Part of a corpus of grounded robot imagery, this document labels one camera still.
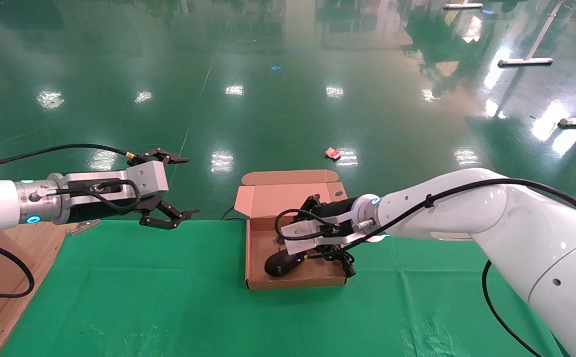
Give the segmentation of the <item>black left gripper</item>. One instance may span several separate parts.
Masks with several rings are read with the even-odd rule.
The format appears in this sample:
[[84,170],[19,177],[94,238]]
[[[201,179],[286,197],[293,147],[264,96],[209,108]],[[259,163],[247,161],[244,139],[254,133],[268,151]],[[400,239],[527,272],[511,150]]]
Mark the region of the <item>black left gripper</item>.
[[[142,155],[142,160],[159,161],[164,165],[186,164],[190,161],[175,152],[170,152],[157,147]],[[160,195],[145,197],[109,200],[109,203],[87,196],[88,203],[74,205],[69,212],[69,222],[93,221],[96,219],[106,219],[109,217],[122,216],[136,210],[141,213],[139,224],[144,227],[155,229],[171,230],[179,227],[181,222],[188,221],[195,213],[200,213],[200,209],[179,211]]]

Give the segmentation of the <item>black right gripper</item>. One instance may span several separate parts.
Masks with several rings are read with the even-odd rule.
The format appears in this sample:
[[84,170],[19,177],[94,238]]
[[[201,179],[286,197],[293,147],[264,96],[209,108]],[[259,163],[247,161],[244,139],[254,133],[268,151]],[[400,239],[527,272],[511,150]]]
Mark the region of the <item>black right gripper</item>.
[[[306,198],[301,206],[301,210],[313,213],[314,215],[326,215],[328,203],[321,201],[319,194],[314,194]],[[326,261],[336,261],[340,263],[345,277],[351,278],[356,275],[354,268],[354,256],[348,251],[342,251],[340,245],[320,245],[318,253],[324,255]],[[279,278],[293,271],[305,259],[305,253],[289,254],[286,249],[273,253],[264,264],[264,271],[269,276]]]

